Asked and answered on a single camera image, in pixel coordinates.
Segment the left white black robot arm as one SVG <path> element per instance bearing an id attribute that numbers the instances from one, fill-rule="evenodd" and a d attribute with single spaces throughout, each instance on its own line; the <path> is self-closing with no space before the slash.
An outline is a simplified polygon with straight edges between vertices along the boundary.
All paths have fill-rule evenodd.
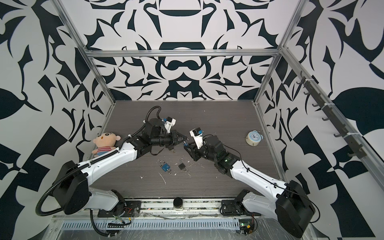
<path id="1" fill-rule="evenodd" d="M 69 177 L 61 182 L 52 195 L 66 215 L 83 209 L 104 210 L 114 216 L 121 216 L 127 209 L 126 201 L 116 190 L 103 191 L 92 188 L 92 184 L 118 168 L 143 155 L 150 153 L 153 146 L 172 150 L 176 145 L 188 141 L 188 137 L 174 130 L 175 121 L 151 119 L 146 122 L 137 135 L 123 141 L 121 147 L 89 161 L 75 164 L 65 163 L 57 180 L 65 175 Z"/>

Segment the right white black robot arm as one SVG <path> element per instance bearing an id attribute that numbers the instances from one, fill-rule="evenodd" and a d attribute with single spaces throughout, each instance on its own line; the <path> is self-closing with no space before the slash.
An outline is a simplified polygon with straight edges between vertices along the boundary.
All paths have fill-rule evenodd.
<path id="1" fill-rule="evenodd" d="M 315 204 L 303 187 L 295 182 L 272 178 L 249 164 L 240 153 L 224 145 L 217 136 L 199 137 L 195 143 L 185 144 L 184 149 L 194 161 L 201 158 L 212 161 L 223 175 L 240 181 L 256 190 L 241 194 L 241 205 L 249 212 L 275 219 L 290 235 L 301 238 L 316 213 Z"/>

